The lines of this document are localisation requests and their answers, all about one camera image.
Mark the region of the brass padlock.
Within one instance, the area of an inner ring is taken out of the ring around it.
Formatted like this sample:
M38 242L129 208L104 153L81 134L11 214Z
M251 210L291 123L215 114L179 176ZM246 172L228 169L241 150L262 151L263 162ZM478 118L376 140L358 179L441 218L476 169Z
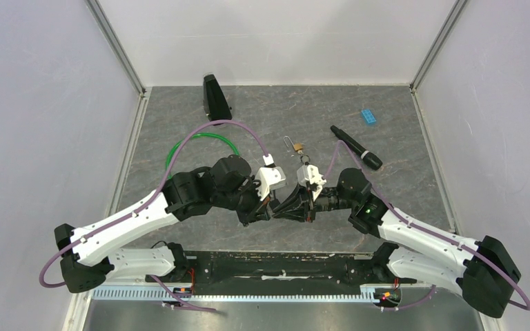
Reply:
M288 150L292 149L294 152L298 154L303 153L304 145L302 143L293 142L293 140L289 136L284 136L283 141Z

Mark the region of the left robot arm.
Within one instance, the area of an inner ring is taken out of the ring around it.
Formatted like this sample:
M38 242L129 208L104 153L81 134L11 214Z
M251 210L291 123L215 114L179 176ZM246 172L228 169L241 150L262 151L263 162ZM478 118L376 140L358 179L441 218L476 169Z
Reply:
M174 174L143 200L92 225L63 224L55 229L55 238L59 249L69 247L60 262L64 285L80 293L109 279L156 276L170 283L184 281L190 264L178 243L148 249L125 245L211 208L236 212L243 225L267 220L270 194L284 186L285 179L279 167L263 167L253 174L243 158L232 154L212 167Z

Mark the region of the panda keychain with key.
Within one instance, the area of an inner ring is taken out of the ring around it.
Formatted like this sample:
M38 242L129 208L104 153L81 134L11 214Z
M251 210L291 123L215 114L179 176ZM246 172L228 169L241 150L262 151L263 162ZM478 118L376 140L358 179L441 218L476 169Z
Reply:
M307 154L300 154L300 162L304 166L309 166L311 164L311 158Z

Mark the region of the green cable lock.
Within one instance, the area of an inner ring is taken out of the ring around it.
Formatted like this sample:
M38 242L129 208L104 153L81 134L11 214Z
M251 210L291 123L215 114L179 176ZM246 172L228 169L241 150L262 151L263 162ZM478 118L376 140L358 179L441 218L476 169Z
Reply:
M240 152L237 148L237 146L229 139L227 139L226 137L220 135L220 134L215 134L215 133L209 133L209 132L206 132L206 133L197 133L197 134L194 134L192 137L191 137L191 140L194 140L194 139L200 139L200 138L210 138L210 139L216 139L218 141L221 141L223 143L225 143L230 149L231 151L233 152L233 154L239 156L240 155ZM169 153L167 154L166 156L166 160L165 160L165 169L167 170L171 161L173 160L173 157L177 151L177 149L180 147L180 145L182 144L182 141L178 141L169 151Z

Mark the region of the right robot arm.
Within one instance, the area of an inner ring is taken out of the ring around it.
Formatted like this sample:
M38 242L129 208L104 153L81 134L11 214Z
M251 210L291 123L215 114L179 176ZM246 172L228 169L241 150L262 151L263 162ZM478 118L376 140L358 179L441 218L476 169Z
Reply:
M501 241L462 237L421 222L371 192L357 168L341 171L337 185L325 187L318 172L301 181L283 202L271 205L273 216L300 222L315 214L351 209L348 221L362 234L383 239L371 273L379 281L413 279L460 295L478 312L500 318L512 302L521 273Z

